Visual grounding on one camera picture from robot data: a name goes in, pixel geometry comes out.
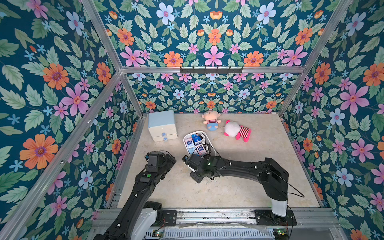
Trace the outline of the dark blue Tempo pack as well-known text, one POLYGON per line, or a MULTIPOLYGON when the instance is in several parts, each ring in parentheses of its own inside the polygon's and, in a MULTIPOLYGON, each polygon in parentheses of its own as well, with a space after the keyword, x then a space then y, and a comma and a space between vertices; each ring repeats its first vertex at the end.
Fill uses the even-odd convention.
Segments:
POLYGON ((193 155, 196 152, 196 147, 192 147, 188 149, 189 155, 193 155))

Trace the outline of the blue cartoon tissue pack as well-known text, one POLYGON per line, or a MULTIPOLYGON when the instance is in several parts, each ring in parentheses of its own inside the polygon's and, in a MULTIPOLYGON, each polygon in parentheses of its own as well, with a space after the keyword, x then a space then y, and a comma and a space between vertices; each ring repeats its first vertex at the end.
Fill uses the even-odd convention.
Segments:
POLYGON ((199 133, 192 134, 191 138, 193 139, 193 141, 195 143, 195 146, 198 146, 198 145, 202 144, 202 140, 200 138, 199 133))

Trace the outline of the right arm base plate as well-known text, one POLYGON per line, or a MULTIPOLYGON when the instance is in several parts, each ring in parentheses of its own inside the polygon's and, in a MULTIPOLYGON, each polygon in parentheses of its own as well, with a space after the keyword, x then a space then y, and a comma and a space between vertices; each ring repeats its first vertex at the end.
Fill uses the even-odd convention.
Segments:
POLYGON ((291 208, 287 208, 285 217, 272 213, 271 209, 254 210, 255 219, 258 225, 263 226, 296 226, 297 220, 291 208))

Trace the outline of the white plastic storage box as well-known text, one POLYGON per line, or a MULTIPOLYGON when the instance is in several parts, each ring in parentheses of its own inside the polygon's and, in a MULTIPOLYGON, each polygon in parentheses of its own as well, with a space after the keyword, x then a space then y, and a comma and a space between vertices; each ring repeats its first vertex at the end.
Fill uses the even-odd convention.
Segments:
POLYGON ((213 147, 213 144, 208 138, 208 135, 203 131, 195 131, 185 135, 183 138, 183 143, 187 150, 188 156, 218 155, 217 151, 213 147))

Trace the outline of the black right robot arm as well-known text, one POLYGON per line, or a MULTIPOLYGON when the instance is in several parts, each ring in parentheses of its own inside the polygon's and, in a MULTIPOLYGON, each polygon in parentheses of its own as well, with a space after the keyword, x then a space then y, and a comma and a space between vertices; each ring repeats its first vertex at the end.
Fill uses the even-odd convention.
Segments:
POLYGON ((281 218, 288 211, 289 173, 272 158, 260 162, 228 160, 221 156, 184 156, 183 162, 192 170, 190 176, 197 183, 203 178, 236 177, 260 183, 271 199, 272 214, 281 218))

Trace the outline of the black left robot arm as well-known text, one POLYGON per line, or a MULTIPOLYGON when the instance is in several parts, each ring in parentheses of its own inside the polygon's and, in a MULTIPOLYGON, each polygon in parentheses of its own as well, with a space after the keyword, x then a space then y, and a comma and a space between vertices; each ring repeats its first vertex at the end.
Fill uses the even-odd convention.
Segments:
POLYGON ((177 160, 167 151, 149 152, 145 159, 147 164, 137 174, 133 190, 121 212, 104 234, 94 237, 95 240, 141 240, 156 222, 158 210, 146 209, 145 204, 177 160))

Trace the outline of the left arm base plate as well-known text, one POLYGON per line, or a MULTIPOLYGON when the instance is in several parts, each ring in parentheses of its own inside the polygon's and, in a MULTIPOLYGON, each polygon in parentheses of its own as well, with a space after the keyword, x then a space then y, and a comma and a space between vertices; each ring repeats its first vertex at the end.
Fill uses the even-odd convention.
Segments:
POLYGON ((161 210, 156 211, 156 221, 152 224, 152 227, 168 227, 175 226, 177 220, 177 211, 176 210, 161 210))

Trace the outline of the pink floral Tempo tissue pack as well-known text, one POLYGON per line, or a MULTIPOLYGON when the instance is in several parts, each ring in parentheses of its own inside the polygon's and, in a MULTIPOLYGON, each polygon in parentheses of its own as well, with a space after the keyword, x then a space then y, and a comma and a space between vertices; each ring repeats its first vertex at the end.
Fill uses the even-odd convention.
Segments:
POLYGON ((195 147, 195 143, 193 141, 192 138, 186 138, 185 139, 185 145, 186 145, 186 148, 189 150, 189 149, 192 149, 195 147))

